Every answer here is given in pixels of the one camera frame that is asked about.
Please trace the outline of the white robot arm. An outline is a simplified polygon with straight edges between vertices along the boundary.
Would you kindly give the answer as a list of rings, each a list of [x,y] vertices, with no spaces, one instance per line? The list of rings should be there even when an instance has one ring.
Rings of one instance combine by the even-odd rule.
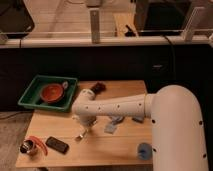
[[[210,171],[201,107],[196,96],[183,86],[168,85],[154,94],[102,100],[84,89],[72,112],[83,125],[89,125],[95,116],[148,117],[153,171]]]

